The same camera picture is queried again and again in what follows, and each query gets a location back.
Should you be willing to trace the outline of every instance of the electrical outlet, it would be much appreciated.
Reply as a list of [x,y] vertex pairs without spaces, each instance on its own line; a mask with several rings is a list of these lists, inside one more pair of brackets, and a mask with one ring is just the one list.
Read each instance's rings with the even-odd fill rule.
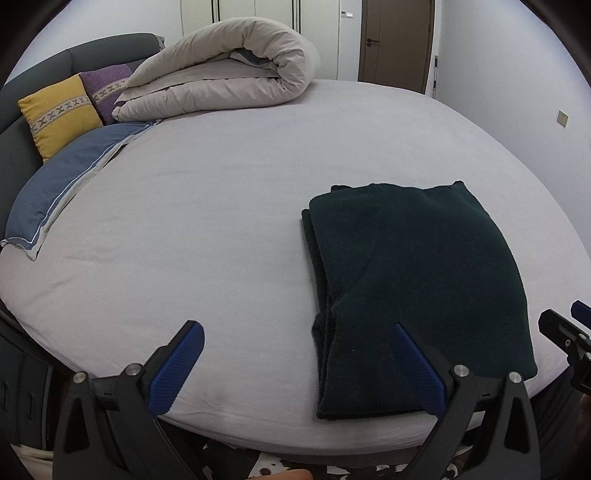
[[556,121],[560,123],[560,125],[562,125],[563,127],[566,127],[566,122],[569,121],[569,116],[562,110],[558,110],[558,118],[556,119]]

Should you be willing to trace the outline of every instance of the white bed sheet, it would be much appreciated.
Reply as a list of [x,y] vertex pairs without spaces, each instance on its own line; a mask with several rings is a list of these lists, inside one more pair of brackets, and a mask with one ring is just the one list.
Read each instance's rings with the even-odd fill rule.
[[264,109],[185,115],[136,139],[58,217],[35,262],[0,254],[0,296],[74,369],[118,374],[187,319],[203,355],[168,418],[280,453],[346,455],[419,444],[426,414],[315,418],[317,313],[300,212],[333,184],[463,180],[519,266],[539,374],[566,367],[536,327],[591,299],[591,263],[548,191],[509,151],[443,104],[406,90],[316,81]]

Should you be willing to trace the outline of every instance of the human hand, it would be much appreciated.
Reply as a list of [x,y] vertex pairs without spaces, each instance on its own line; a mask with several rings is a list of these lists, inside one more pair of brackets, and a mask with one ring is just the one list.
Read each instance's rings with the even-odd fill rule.
[[591,396],[583,395],[581,398],[581,413],[576,427],[576,443],[580,445],[591,429]]
[[265,475],[265,480],[313,480],[308,470],[287,470],[273,475]]

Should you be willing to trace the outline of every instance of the wall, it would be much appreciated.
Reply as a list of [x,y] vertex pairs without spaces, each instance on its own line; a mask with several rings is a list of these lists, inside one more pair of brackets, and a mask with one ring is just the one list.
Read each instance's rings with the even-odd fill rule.
[[179,0],[72,0],[46,26],[12,71],[9,80],[66,48],[97,38],[150,32],[166,45],[182,36]]
[[442,21],[437,99],[519,158],[591,252],[591,89],[574,60],[519,0],[443,0]]
[[357,81],[359,75],[359,49],[361,46],[362,0],[340,0],[340,11],[353,14],[353,18],[339,18],[339,64],[337,80]]

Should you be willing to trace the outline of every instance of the brown door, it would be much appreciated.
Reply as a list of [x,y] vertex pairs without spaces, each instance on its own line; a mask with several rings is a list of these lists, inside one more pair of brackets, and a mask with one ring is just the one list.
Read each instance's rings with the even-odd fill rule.
[[359,80],[424,93],[433,0],[363,0]]

